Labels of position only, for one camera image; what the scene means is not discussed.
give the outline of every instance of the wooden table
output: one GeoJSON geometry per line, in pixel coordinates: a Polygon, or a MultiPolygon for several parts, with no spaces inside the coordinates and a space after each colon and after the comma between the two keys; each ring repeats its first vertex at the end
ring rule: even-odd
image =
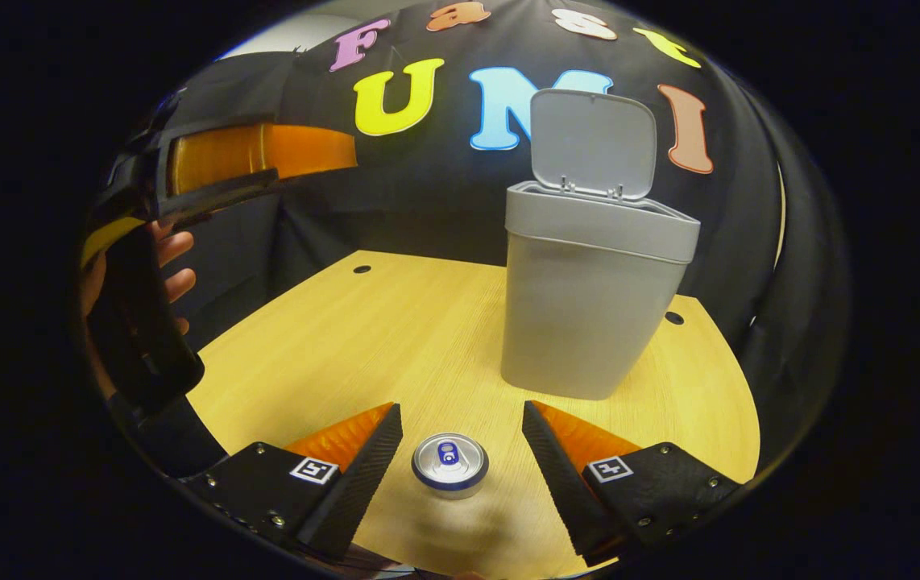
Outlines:
{"type": "Polygon", "coordinates": [[[521,434],[541,400],[637,445],[673,441],[743,483],[760,450],[739,364],[695,298],[674,297],[682,325],[661,323],[608,400],[547,396],[500,378],[505,268],[356,252],[266,304],[200,353],[188,395],[229,453],[287,445],[397,401],[404,438],[354,543],[424,570],[487,578],[585,572],[521,434]],[[355,267],[370,271],[355,274],[355,267]],[[419,441],[467,434],[491,469],[474,498],[438,499],[409,466],[419,441]]]}

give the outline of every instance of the open lid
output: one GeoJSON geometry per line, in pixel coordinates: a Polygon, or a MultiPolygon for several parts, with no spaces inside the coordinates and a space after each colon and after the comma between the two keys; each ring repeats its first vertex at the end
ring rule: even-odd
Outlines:
{"type": "Polygon", "coordinates": [[[619,199],[653,186],[657,122],[643,103],[569,89],[531,98],[531,168],[541,184],[619,199]]]}

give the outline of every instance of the gray trash can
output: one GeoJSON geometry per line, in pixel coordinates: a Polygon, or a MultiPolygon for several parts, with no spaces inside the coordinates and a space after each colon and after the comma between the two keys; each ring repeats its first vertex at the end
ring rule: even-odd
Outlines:
{"type": "Polygon", "coordinates": [[[645,198],[657,129],[643,104],[544,89],[531,126],[537,180],[507,190],[502,378],[606,399],[660,325],[700,223],[645,198]]]}

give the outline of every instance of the colorful letter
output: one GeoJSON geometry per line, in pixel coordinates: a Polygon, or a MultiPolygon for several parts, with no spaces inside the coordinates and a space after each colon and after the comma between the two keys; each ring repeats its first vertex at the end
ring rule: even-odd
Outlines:
{"type": "Polygon", "coordinates": [[[650,43],[654,45],[656,49],[660,52],[664,52],[667,56],[677,60],[678,62],[684,62],[689,66],[694,66],[700,68],[700,63],[694,61],[686,55],[682,55],[682,52],[685,52],[685,48],[680,47],[675,43],[671,43],[670,40],[664,38],[660,34],[653,32],[652,30],[643,30],[641,28],[633,28],[634,31],[640,33],[642,36],[647,37],[647,40],[650,40],[650,43]]]}
{"type": "Polygon", "coordinates": [[[365,135],[389,135],[418,124],[431,110],[434,96],[435,69],[445,64],[443,59],[427,59],[406,65],[402,71],[409,75],[409,103],[398,113],[385,113],[385,85],[393,72],[387,70],[361,78],[353,85],[356,91],[356,128],[365,135]]]}
{"type": "MultiPolygon", "coordinates": [[[[520,70],[508,66],[481,68],[470,74],[482,86],[482,129],[471,136],[470,146],[479,150],[507,150],[518,147],[521,137],[508,127],[508,114],[531,138],[531,97],[538,91],[520,70]]],[[[610,77],[588,70],[568,70],[553,83],[554,89],[574,89],[607,94],[614,85],[610,77]]]]}
{"type": "Polygon", "coordinates": [[[363,60],[360,48],[373,47],[375,40],[378,40],[378,30],[385,30],[390,23],[389,19],[380,19],[335,38],[335,43],[338,43],[338,58],[335,58],[334,65],[331,65],[331,72],[363,60]]]}
{"type": "Polygon", "coordinates": [[[557,23],[564,30],[585,34],[585,36],[603,38],[603,40],[614,40],[618,37],[617,33],[607,28],[607,23],[597,19],[596,16],[582,14],[582,12],[575,12],[574,10],[563,10],[563,8],[553,10],[553,15],[557,16],[557,23]]]}
{"type": "Polygon", "coordinates": [[[715,165],[707,157],[703,137],[703,111],[707,107],[700,99],[671,85],[657,85],[657,89],[667,97],[674,114],[674,147],[667,151],[667,158],[690,172],[713,172],[715,165]]]}
{"type": "Polygon", "coordinates": [[[431,12],[432,21],[428,23],[428,30],[438,32],[446,28],[453,28],[458,23],[482,22],[489,18],[492,12],[486,12],[481,2],[460,2],[449,4],[431,12]]]}

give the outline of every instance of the pull tab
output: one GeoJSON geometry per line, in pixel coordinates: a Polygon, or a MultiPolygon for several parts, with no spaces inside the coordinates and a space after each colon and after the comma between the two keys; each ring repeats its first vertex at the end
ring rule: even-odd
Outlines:
{"type": "Polygon", "coordinates": [[[438,462],[444,466],[455,466],[460,460],[457,446],[452,441],[443,441],[438,444],[438,462]]]}

